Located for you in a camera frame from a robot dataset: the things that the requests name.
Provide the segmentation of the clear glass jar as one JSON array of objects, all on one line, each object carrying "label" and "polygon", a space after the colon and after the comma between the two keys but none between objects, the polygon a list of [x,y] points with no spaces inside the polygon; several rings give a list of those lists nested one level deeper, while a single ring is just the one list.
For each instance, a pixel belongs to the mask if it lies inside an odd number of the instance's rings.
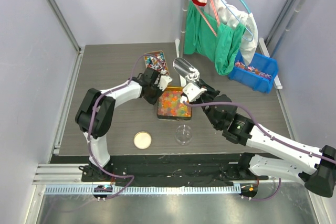
[{"label": "clear glass jar", "polygon": [[181,145],[188,145],[192,140],[192,130],[188,125],[180,125],[175,131],[175,140]]}]

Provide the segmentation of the gold tin of gummy candies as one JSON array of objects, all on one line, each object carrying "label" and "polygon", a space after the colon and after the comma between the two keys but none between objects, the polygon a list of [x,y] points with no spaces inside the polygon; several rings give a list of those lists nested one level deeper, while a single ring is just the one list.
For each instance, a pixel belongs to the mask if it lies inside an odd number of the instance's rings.
[{"label": "gold tin of gummy candies", "polygon": [[161,120],[189,121],[192,108],[180,102],[182,87],[167,87],[157,101],[156,115]]}]

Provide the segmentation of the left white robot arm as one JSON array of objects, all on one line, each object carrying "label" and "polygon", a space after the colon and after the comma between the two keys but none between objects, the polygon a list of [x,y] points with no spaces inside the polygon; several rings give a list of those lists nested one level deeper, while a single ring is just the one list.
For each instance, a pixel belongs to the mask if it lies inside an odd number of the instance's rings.
[{"label": "left white robot arm", "polygon": [[168,74],[146,68],[136,77],[106,90],[91,88],[87,91],[75,116],[75,122],[86,138],[89,150],[89,165],[98,180],[105,182],[112,174],[109,165],[107,132],[110,130],[114,110],[135,99],[143,98],[156,104],[164,90],[172,82]]}]

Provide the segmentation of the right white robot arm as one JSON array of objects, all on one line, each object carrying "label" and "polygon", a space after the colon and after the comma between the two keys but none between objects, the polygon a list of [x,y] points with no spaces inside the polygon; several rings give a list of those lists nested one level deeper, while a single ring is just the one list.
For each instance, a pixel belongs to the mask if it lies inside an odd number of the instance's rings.
[{"label": "right white robot arm", "polygon": [[201,94],[193,102],[202,107],[210,124],[221,131],[234,144],[267,152],[274,159],[268,161],[256,154],[243,154],[237,173],[242,179],[252,176],[273,176],[303,184],[309,191],[331,198],[335,187],[335,148],[323,148],[298,143],[281,136],[257,123],[248,116],[237,113],[240,104],[207,85],[203,80],[196,83]]}]

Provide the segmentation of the silver metal scoop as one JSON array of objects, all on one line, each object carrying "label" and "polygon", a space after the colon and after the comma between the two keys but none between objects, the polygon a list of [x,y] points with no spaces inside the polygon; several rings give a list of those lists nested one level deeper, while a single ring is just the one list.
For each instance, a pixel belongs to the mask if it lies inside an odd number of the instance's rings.
[{"label": "silver metal scoop", "polygon": [[200,72],[192,64],[190,64],[184,58],[175,58],[173,61],[173,68],[175,71],[186,81],[189,82],[198,82],[200,79]]}]

